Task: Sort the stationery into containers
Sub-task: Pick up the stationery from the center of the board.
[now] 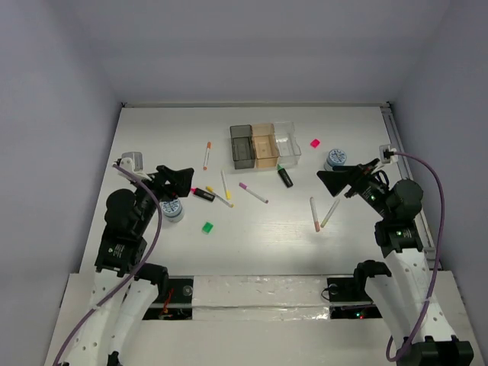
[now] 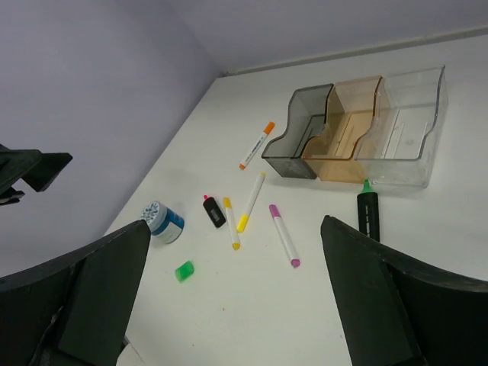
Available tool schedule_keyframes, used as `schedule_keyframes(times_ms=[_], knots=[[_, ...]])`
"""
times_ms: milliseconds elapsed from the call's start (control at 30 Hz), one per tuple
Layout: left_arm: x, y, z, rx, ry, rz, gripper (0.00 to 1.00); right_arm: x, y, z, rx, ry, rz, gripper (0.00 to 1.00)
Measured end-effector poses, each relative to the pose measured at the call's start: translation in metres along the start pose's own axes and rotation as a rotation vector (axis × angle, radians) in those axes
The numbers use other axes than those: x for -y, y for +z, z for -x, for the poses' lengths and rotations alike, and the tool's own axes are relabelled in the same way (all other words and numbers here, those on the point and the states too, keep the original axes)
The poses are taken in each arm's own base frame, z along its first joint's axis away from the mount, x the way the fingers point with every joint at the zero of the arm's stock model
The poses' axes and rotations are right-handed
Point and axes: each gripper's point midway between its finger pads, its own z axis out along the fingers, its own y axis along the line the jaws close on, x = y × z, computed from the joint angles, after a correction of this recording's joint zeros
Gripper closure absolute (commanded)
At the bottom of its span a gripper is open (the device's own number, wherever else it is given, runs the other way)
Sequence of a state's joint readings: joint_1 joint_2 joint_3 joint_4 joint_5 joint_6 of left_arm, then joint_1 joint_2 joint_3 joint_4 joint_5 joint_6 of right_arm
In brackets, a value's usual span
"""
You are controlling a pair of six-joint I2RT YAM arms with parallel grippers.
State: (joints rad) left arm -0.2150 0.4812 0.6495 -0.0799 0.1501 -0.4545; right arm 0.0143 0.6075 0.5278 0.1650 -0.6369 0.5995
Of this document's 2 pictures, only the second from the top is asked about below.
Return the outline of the black green highlighter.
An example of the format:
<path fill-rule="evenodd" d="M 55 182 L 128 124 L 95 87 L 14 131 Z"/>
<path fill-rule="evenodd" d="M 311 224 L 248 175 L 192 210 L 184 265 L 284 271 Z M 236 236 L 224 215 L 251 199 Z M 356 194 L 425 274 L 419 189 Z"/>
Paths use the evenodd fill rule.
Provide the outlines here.
<path fill-rule="evenodd" d="M 357 195 L 358 229 L 371 239 L 380 242 L 380 214 L 378 194 L 368 179 L 364 180 L 363 189 Z"/>

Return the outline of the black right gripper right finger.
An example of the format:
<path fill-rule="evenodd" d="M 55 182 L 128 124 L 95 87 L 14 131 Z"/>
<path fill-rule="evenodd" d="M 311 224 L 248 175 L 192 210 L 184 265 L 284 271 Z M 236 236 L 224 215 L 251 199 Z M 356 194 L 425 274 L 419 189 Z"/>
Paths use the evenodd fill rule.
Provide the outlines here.
<path fill-rule="evenodd" d="M 429 265 L 335 217 L 323 252 L 353 365 L 485 365 L 487 282 Z"/>

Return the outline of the blue-lidded round jar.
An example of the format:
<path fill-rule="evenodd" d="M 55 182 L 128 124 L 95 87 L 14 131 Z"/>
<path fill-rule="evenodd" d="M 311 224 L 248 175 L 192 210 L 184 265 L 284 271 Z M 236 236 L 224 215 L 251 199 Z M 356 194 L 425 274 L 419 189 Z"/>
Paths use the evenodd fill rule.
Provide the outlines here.
<path fill-rule="evenodd" d="M 165 244 L 174 242 L 185 226 L 181 216 L 158 201 L 145 206 L 140 219 L 146 221 L 152 236 L 159 238 Z"/>

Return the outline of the green highlighter cap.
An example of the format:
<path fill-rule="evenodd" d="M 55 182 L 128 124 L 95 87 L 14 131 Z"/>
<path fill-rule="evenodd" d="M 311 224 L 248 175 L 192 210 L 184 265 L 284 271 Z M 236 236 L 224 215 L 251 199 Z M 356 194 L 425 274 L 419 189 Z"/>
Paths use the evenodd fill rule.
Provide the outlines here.
<path fill-rule="evenodd" d="M 189 279 L 194 274 L 194 263 L 191 260 L 186 261 L 175 269 L 175 277 L 179 283 Z"/>

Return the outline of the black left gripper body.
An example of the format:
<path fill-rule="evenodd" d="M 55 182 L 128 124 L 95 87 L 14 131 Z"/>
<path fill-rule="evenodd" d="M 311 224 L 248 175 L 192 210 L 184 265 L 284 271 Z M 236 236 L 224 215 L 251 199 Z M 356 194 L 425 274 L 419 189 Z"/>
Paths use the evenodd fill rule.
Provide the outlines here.
<path fill-rule="evenodd" d="M 13 188 L 18 180 L 22 179 L 36 192 L 45 191 L 71 161 L 67 152 L 44 153 L 1 145 L 1 205 L 20 202 L 24 192 Z"/>

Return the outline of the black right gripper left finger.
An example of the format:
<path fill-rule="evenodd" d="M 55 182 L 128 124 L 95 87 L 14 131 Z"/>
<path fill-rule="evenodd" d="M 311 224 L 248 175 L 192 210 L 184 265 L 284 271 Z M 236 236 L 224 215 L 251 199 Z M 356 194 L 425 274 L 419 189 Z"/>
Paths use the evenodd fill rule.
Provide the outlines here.
<path fill-rule="evenodd" d="M 151 232 L 143 220 L 1 279 L 3 365 L 114 365 Z"/>

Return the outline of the black pink highlighter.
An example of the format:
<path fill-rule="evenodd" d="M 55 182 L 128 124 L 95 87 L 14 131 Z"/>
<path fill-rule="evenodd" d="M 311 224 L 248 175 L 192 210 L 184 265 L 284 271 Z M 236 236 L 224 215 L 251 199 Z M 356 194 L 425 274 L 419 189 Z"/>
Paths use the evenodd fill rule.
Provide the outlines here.
<path fill-rule="evenodd" d="M 204 195 L 203 207 L 213 225 L 216 228 L 221 228 L 221 226 L 226 222 L 226 218 L 215 198 Z"/>

